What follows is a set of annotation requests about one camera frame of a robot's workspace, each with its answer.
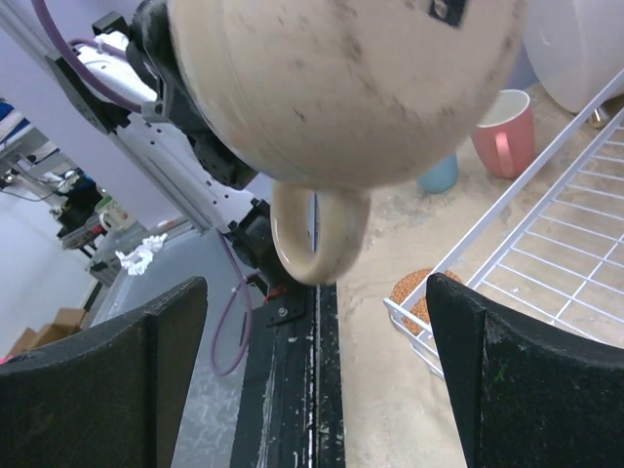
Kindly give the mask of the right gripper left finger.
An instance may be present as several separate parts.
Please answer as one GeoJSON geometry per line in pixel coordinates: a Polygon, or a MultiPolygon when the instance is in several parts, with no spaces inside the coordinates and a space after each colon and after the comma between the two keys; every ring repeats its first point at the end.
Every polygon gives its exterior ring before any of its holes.
{"type": "Polygon", "coordinates": [[[193,277],[2,365],[2,466],[171,466],[207,311],[193,277]]]}

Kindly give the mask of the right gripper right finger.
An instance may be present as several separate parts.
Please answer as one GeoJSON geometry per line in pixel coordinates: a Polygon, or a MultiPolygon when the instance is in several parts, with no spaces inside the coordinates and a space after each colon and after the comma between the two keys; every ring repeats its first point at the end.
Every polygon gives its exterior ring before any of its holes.
{"type": "Polygon", "coordinates": [[[623,351],[436,273],[431,327],[470,467],[620,467],[623,351]]]}

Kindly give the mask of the light pink mug white inside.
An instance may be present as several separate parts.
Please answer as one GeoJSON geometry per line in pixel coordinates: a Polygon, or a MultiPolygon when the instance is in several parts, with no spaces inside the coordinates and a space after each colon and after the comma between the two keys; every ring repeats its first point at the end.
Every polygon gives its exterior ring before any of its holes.
{"type": "Polygon", "coordinates": [[[493,176],[502,179],[520,176],[536,157],[528,93],[501,90],[471,139],[481,162],[493,176]]]}

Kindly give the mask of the beige round mug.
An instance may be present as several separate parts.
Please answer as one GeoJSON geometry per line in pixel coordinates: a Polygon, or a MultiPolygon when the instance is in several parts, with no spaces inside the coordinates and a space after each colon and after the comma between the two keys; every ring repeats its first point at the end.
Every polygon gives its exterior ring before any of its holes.
{"type": "Polygon", "coordinates": [[[351,269],[374,189],[450,155],[507,81],[524,1],[171,1],[184,84],[272,181],[271,229],[306,285],[351,269]]]}

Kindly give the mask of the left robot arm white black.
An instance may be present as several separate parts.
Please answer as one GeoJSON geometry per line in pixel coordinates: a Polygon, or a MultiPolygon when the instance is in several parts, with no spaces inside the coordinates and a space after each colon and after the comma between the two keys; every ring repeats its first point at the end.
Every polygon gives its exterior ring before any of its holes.
{"type": "Polygon", "coordinates": [[[132,19],[111,12],[94,37],[66,40],[43,1],[32,4],[54,48],[46,57],[73,107],[128,151],[197,228],[212,225],[234,253],[267,274],[279,266],[269,205],[248,191],[256,173],[209,128],[176,64],[167,4],[142,1],[132,19]]]}

